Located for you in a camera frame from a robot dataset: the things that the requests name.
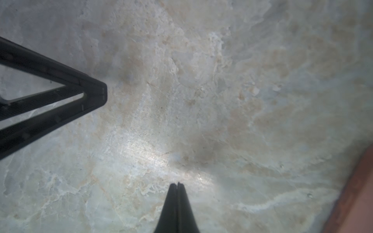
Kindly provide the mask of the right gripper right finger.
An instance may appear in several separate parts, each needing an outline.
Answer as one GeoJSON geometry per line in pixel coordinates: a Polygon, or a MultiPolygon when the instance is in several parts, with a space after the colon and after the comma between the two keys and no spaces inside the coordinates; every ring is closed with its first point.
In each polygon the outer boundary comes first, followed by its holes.
{"type": "Polygon", "coordinates": [[[182,183],[177,184],[177,232],[200,233],[182,183]]]}

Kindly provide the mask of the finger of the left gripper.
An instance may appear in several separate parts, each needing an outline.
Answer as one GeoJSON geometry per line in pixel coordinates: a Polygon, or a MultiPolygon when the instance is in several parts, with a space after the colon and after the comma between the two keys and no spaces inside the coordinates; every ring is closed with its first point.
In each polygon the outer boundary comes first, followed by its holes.
{"type": "Polygon", "coordinates": [[[107,102],[107,85],[78,70],[1,38],[1,65],[63,86],[15,100],[1,99],[1,120],[45,107],[75,95],[83,97],[1,130],[1,159],[107,102]]]}

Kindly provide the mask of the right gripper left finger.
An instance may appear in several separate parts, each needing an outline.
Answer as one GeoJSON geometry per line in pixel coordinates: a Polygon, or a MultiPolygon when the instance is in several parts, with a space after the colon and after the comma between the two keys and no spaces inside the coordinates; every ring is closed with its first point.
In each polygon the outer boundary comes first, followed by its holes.
{"type": "Polygon", "coordinates": [[[158,224],[154,233],[176,233],[178,230],[177,185],[169,187],[158,224]]]}

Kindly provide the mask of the pink phone case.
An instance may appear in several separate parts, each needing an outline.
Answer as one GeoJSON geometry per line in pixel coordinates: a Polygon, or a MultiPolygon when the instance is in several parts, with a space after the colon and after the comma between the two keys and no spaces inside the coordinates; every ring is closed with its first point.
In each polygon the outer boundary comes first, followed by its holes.
{"type": "Polygon", "coordinates": [[[362,155],[324,225],[323,233],[373,231],[373,147],[362,155]]]}

